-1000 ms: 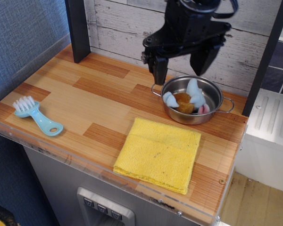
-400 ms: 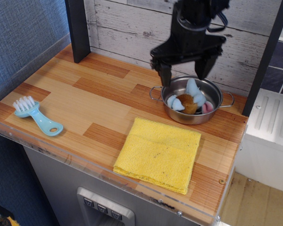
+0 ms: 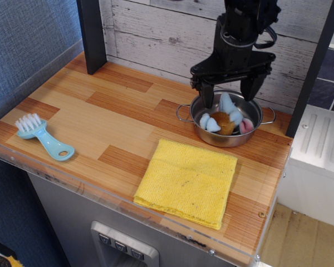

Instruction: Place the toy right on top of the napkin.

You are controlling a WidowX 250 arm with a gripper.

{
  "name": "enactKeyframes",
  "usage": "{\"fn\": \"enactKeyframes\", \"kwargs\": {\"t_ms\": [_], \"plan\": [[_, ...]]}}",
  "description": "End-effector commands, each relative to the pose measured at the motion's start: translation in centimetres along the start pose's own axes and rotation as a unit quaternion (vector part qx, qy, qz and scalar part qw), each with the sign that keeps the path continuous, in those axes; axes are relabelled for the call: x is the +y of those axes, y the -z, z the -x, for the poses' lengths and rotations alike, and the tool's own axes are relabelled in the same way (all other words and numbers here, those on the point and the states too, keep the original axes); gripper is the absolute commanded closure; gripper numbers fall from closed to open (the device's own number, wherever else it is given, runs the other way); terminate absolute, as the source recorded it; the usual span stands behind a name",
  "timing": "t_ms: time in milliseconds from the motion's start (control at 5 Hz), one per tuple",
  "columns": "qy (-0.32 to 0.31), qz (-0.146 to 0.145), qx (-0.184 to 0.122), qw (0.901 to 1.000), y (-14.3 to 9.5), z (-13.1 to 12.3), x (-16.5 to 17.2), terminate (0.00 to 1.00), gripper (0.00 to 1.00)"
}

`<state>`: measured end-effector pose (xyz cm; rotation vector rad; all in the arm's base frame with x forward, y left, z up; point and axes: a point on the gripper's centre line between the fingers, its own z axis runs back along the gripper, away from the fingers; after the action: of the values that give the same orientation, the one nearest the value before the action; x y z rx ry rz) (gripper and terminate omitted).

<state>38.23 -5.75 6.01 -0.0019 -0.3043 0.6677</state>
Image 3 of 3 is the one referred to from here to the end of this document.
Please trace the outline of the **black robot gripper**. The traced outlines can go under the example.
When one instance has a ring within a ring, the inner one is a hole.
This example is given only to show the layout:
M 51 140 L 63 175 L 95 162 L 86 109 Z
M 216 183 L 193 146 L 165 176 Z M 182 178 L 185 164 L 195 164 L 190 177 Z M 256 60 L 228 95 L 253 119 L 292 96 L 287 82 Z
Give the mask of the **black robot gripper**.
M 217 19 L 212 54 L 191 69 L 192 88 L 199 92 L 205 108 L 211 108 L 214 86 L 240 81 L 245 101 L 253 100 L 265 78 L 271 73 L 276 55 L 261 49 L 274 45 L 276 34 L 270 26 L 264 29 L 273 38 L 258 44 L 256 22 L 245 16 L 220 16 Z

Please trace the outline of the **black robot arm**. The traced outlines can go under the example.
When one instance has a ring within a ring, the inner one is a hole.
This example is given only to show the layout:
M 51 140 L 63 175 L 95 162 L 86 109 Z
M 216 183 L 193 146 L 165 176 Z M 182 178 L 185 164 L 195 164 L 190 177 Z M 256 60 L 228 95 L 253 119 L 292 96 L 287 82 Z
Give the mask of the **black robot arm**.
M 265 52 L 277 35 L 271 24 L 281 8 L 276 1 L 225 1 L 225 13 L 217 18 L 212 54 L 190 69 L 191 87 L 199 92 L 205 108 L 211 108 L 214 86 L 240 81 L 245 101 L 254 99 L 270 75 L 275 54 Z

